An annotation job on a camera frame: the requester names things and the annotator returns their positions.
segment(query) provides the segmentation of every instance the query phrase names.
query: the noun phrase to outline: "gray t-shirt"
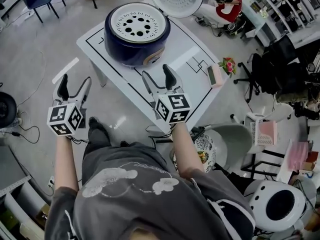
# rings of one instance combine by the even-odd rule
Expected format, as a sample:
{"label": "gray t-shirt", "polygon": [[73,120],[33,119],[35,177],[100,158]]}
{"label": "gray t-shirt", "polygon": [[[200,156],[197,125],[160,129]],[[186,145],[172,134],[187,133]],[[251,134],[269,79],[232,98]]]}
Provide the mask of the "gray t-shirt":
{"label": "gray t-shirt", "polygon": [[[55,192],[46,240],[127,240],[137,228],[160,240],[253,236],[249,204],[221,171],[194,170],[185,180],[168,172],[155,149],[139,143],[89,153],[82,170],[85,184],[78,193],[67,187]],[[226,228],[226,218],[236,234]]]}

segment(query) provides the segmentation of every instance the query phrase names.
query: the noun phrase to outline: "table leg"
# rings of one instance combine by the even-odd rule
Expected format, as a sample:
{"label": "table leg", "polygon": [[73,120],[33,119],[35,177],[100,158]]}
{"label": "table leg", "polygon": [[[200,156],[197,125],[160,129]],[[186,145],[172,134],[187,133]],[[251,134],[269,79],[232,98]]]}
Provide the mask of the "table leg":
{"label": "table leg", "polygon": [[106,77],[106,75],[96,66],[96,64],[94,64],[92,61],[91,61],[91,64],[92,64],[92,67],[96,73],[96,76],[98,77],[99,79],[99,82],[100,82],[100,85],[101,87],[105,87],[105,85],[107,84],[107,80],[108,78]]}

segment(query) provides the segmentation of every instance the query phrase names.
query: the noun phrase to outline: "gray floor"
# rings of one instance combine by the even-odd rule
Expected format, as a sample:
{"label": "gray floor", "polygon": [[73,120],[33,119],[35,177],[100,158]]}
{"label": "gray floor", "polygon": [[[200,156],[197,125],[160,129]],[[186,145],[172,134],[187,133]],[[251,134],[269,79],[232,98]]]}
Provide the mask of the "gray floor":
{"label": "gray floor", "polygon": [[[65,65],[75,57],[77,63],[69,72],[69,92],[75,93],[82,81],[90,76],[92,87],[84,107],[87,108],[87,119],[97,116],[110,132],[112,142],[117,145],[121,140],[139,141],[151,145],[145,128],[151,125],[140,110],[135,107],[111,82],[101,88],[89,59],[77,47],[77,39],[88,30],[104,21],[107,14],[116,6],[142,0],[96,0],[98,9],[94,9],[91,0],[66,0],[66,7],[59,0],[53,4],[60,19],[47,7],[40,9],[43,20],[40,23],[35,15],[24,22],[11,24],[0,33],[0,82],[4,82],[1,91],[12,95],[17,104],[24,101],[38,87],[39,89],[18,108],[22,113],[23,126],[37,125],[40,139],[37,144],[29,144],[21,138],[9,136],[5,140],[19,160],[30,171],[39,185],[49,192],[47,183],[54,174],[54,158],[56,137],[47,127],[48,107],[52,105],[54,85],[52,79]],[[10,12],[12,22],[25,8],[23,2],[18,3]],[[239,37],[214,37],[210,28],[200,27],[193,17],[181,19],[219,58],[233,57],[236,62],[246,61],[251,53],[261,48],[256,40],[241,40]],[[237,76],[244,73],[238,69]],[[214,102],[200,119],[198,125],[230,122],[230,114],[243,118],[250,110],[244,100],[248,85],[234,85],[232,80],[223,86]],[[271,105],[273,100],[254,97],[252,104]],[[298,123],[291,121],[293,134],[299,134]],[[36,130],[24,133],[27,138],[35,140]],[[77,132],[77,138],[85,138],[87,130]],[[81,162],[85,145],[74,145],[74,158],[78,178],[81,178]]]}

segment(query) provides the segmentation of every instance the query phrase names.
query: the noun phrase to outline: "desk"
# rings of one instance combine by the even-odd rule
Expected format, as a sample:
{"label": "desk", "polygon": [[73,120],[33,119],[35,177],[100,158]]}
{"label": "desk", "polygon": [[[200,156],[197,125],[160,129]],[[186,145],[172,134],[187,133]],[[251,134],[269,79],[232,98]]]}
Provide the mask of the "desk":
{"label": "desk", "polygon": [[[89,57],[93,68],[104,86],[111,80],[162,132],[169,133],[170,126],[163,119],[156,119],[151,107],[153,98],[147,92],[141,73],[146,70],[159,86],[165,86],[163,64],[168,64],[182,79],[182,88],[190,97],[192,111],[186,124],[191,130],[219,93],[220,87],[211,88],[206,68],[218,59],[180,21],[169,18],[171,32],[161,58],[144,68],[128,68],[109,56],[104,44],[104,24],[88,31],[77,40],[77,45]],[[221,70],[224,81],[227,74]]]}

